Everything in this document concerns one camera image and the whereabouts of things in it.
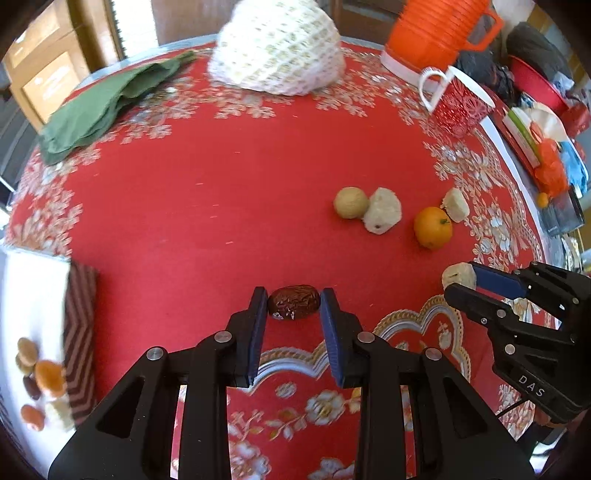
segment cable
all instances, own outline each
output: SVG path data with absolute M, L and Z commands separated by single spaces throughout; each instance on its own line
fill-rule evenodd
M 519 407 L 519 405 L 523 405 L 525 402 L 527 401 L 527 398 L 522 398 L 518 401 L 516 401 L 515 403 L 513 403 L 513 405 L 507 407 L 505 410 L 503 410 L 501 413 L 497 413 L 496 414 L 496 418 L 500 419 L 504 414 L 509 413 L 511 410 L 513 410 L 514 408 Z

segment green cloth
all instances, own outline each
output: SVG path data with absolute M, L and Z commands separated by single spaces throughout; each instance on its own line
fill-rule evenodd
M 186 51 L 172 59 L 108 76 L 59 107 L 39 135 L 43 161 L 55 165 L 76 147 L 98 140 L 115 123 L 122 108 L 138 103 L 194 58 L 193 51 Z

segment dried fruit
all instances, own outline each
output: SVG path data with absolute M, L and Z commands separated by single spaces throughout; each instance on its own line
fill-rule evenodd
M 45 426 L 45 415 L 43 412 L 30 405 L 23 405 L 21 408 L 21 418 L 27 427 L 36 432 L 42 431 Z
M 425 248 L 436 250 L 452 238 L 452 221 L 437 207 L 427 207 L 414 218 L 414 235 Z
M 476 290 L 476 272 L 469 263 L 456 263 L 447 267 L 441 275 L 441 284 L 445 290 L 452 283 L 459 283 Z
M 363 190 L 345 187 L 336 194 L 333 206 L 341 218 L 361 218 L 367 212 L 369 200 Z
M 25 367 L 32 367 L 39 360 L 39 350 L 32 340 L 22 337 L 18 339 L 18 356 Z
M 35 370 L 35 367 L 28 367 L 26 365 L 23 365 L 21 357 L 19 356 L 18 353 L 17 353 L 17 357 L 15 358 L 15 362 L 17 364 L 18 369 L 21 371 L 21 373 L 25 377 L 28 377 L 29 375 L 31 375 L 33 373 L 33 370 Z
M 468 202 L 457 188 L 452 188 L 443 198 L 441 208 L 445 209 L 447 215 L 456 223 L 463 222 L 470 215 Z
M 45 415 L 52 427 L 59 428 L 64 432 L 74 427 L 72 409 L 65 400 L 54 400 L 45 405 Z
M 544 209 L 550 204 L 550 197 L 547 193 L 541 192 L 535 202 L 538 204 L 538 208 Z
M 293 285 L 275 290 L 267 302 L 269 314 L 278 320 L 296 320 L 320 307 L 320 295 L 311 285 Z
M 25 386 L 25 390 L 27 390 L 27 395 L 31 397 L 32 400 L 39 400 L 41 398 L 41 390 L 37 386 L 37 382 L 31 377 L 23 377 L 22 384 Z
M 402 205 L 392 190 L 378 188 L 369 198 L 369 209 L 363 216 L 368 232 L 382 235 L 402 219 Z
M 42 391 L 47 391 L 52 397 L 61 397 L 66 393 L 66 382 L 61 364 L 50 360 L 40 360 L 35 365 L 35 379 Z

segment small orange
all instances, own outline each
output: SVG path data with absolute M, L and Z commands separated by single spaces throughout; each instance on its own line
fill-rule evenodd
M 547 193 L 540 193 L 536 198 L 535 202 L 538 204 L 540 209 L 546 208 L 550 204 L 550 197 Z
M 425 248 L 436 250 L 452 238 L 452 221 L 437 207 L 427 207 L 414 218 L 414 235 Z

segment white cup handle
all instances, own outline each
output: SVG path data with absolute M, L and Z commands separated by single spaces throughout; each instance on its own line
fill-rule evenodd
M 437 104 L 433 105 L 425 98 L 423 88 L 425 87 L 425 82 L 427 81 L 427 79 L 432 76 L 441 77 L 442 79 L 447 80 L 447 76 L 445 73 L 433 67 L 427 67 L 421 72 L 421 76 L 418 79 L 418 95 L 421 98 L 421 101 L 423 102 L 425 107 L 427 107 L 427 110 L 429 110 L 429 113 L 433 113 Z

